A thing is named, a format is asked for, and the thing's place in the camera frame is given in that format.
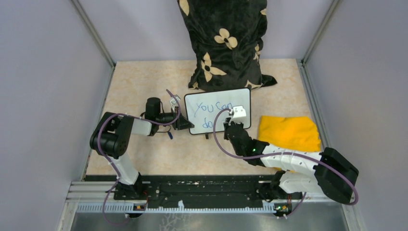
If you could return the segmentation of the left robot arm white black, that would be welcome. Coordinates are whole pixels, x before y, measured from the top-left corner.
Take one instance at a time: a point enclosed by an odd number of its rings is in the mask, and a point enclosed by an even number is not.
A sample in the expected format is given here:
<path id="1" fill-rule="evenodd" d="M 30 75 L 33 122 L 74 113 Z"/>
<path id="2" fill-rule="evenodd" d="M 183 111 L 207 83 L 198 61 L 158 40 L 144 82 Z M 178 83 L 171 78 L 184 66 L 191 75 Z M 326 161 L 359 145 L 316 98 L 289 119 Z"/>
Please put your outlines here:
<path id="1" fill-rule="evenodd" d="M 89 145 L 98 155 L 103 156 L 117 175 L 116 200 L 140 199 L 144 195 L 140 173 L 130 162 L 126 151 L 132 134 L 154 136 L 160 126 L 174 130 L 194 127 L 180 110 L 180 98 L 170 99 L 171 110 L 165 112 L 162 101 L 157 97 L 147 99 L 145 111 L 139 117 L 106 112 L 94 130 Z"/>

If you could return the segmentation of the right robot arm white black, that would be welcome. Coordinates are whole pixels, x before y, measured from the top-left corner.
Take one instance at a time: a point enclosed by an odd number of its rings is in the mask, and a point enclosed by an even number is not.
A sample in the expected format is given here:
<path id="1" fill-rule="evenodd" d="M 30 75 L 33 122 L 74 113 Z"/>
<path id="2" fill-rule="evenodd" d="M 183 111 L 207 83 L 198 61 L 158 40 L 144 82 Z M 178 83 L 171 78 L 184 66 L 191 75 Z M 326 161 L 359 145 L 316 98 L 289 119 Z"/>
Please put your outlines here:
<path id="1" fill-rule="evenodd" d="M 254 166 L 280 169 L 278 180 L 271 185 L 276 198 L 292 193 L 322 193 L 344 205 L 358 202 L 355 184 L 359 171 L 336 149 L 326 147 L 322 152 L 284 149 L 251 138 L 243 124 L 231 117 L 223 126 L 224 138 L 230 141 L 235 158 Z"/>

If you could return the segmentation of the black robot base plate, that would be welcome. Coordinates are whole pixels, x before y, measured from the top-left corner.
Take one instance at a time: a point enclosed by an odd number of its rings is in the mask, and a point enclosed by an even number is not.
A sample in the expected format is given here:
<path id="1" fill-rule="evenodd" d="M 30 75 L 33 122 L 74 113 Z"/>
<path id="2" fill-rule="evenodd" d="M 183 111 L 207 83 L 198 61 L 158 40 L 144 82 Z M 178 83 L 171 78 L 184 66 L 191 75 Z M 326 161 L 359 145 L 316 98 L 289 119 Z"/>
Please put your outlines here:
<path id="1" fill-rule="evenodd" d="M 148 200 L 148 208 L 176 208 L 179 201 L 187 209 L 260 208 L 262 203 L 281 199 L 301 199 L 279 187 L 276 175 L 158 175 L 140 176 L 136 186 L 118 184 L 115 200 Z"/>

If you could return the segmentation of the white whiteboard black frame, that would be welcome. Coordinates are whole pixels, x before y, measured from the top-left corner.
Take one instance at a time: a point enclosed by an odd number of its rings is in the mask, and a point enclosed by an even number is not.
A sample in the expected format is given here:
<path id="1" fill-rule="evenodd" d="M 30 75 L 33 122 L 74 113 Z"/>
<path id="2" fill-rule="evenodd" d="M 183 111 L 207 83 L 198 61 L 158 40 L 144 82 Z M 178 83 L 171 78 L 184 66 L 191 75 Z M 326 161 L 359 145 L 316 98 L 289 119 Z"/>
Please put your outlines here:
<path id="1" fill-rule="evenodd" d="M 235 106 L 243 108 L 246 117 L 239 119 L 243 128 L 251 127 L 251 91 L 248 88 L 224 90 L 215 92 L 201 92 L 184 96 L 187 119 L 194 124 L 189 129 L 191 135 L 200 135 L 224 131 L 223 123 L 228 112 L 223 112 L 215 121 L 217 114 L 223 109 L 232 109 Z"/>

